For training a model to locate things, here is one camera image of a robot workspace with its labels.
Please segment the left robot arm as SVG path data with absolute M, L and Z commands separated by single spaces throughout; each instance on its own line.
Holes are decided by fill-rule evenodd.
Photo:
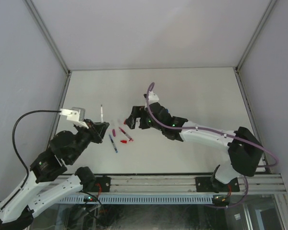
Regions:
M 90 143 L 103 141 L 108 122 L 84 121 L 87 127 L 77 127 L 77 133 L 61 131 L 49 147 L 30 165 L 28 175 L 4 200 L 0 201 L 0 230 L 23 230 L 34 218 L 69 195 L 91 191 L 96 177 L 88 166 L 80 167 L 62 183 L 44 190 L 73 165 Z

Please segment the red white pen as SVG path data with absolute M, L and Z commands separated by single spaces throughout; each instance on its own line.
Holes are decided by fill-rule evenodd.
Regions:
M 128 138 L 129 141 L 133 141 L 133 138 L 125 130 L 123 130 L 121 127 L 119 127 L 119 130 Z

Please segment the aluminium rail frame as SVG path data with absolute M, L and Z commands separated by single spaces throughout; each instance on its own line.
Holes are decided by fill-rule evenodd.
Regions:
M 286 188 L 279 174 L 257 174 L 232 180 L 230 187 L 213 188 L 210 175 L 97 175 L 97 183 L 104 194 L 226 194 L 241 195 L 285 194 Z

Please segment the white pen blue print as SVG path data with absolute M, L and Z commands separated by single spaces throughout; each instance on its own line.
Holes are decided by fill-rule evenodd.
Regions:
M 115 142 L 114 142 L 114 140 L 113 140 L 112 135 L 109 134 L 108 136 L 109 136 L 109 139 L 110 139 L 110 141 L 111 141 L 112 147 L 114 148 L 114 151 L 115 151 L 116 153 L 118 153 L 118 149 L 117 149 L 117 147 L 116 147 L 116 145 L 115 145 Z

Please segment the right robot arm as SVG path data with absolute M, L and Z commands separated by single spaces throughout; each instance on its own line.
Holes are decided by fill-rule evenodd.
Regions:
M 263 154 L 261 143 L 245 127 L 240 126 L 235 131 L 213 130 L 186 118 L 172 116 L 159 103 L 149 107 L 133 106 L 124 123 L 130 129 L 154 128 L 170 140 L 204 144 L 227 153 L 229 160 L 217 165 L 210 178 L 217 193 L 240 175 L 253 177 Z

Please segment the pink white pen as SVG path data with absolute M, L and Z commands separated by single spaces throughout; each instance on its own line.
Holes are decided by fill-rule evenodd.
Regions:
M 101 120 L 101 123 L 104 122 L 104 116 L 103 116 L 103 105 L 101 104 L 100 106 L 100 120 Z

